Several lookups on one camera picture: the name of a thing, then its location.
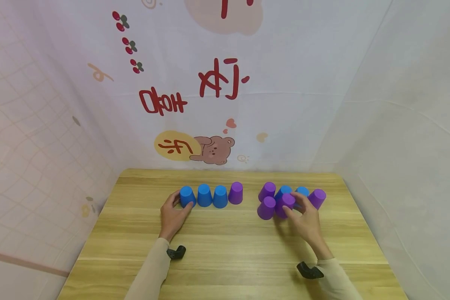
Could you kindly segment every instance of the wood grain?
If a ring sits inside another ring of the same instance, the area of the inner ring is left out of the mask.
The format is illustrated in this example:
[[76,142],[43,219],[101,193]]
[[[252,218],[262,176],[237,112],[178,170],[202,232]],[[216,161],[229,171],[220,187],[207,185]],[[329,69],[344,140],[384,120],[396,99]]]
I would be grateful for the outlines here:
[[125,170],[117,181],[59,300],[121,300],[158,237],[160,207],[184,185],[244,186],[240,205],[196,206],[171,247],[162,300],[324,299],[316,281],[300,277],[300,261],[316,262],[288,221],[257,216],[266,181],[326,191],[323,234],[364,299],[407,299],[343,180],[336,174]]

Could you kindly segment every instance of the fabric backdrop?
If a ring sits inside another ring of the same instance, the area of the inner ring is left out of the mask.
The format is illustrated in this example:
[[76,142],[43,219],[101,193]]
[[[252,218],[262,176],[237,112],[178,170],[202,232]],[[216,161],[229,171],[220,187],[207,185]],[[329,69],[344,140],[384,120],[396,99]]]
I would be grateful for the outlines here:
[[0,253],[70,271],[132,167],[336,172],[450,299],[450,0],[0,0]]

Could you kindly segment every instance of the sleeve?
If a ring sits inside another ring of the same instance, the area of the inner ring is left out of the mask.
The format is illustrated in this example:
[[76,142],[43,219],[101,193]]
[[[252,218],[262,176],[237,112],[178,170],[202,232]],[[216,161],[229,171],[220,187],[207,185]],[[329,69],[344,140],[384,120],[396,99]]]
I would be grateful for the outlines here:
[[157,300],[160,287],[170,267],[166,251],[169,243],[159,237],[147,255],[142,268],[135,277],[125,300]]
[[336,258],[319,260],[317,268],[324,275],[319,284],[328,300],[362,300]]

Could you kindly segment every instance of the pink heart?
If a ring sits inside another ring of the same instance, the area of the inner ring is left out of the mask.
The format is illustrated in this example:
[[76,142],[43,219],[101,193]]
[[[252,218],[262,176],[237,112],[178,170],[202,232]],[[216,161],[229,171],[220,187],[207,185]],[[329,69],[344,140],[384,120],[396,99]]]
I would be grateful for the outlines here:
[[234,119],[228,119],[226,121],[226,126],[230,127],[230,128],[235,128],[237,126],[237,124],[235,124],[235,120]]

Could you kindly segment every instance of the grid pattern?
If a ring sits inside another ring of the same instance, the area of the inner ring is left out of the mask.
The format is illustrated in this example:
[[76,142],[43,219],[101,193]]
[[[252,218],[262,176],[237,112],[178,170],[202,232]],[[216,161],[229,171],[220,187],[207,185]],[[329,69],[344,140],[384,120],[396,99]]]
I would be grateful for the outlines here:
[[70,271],[118,176],[30,55],[4,3],[0,253]]

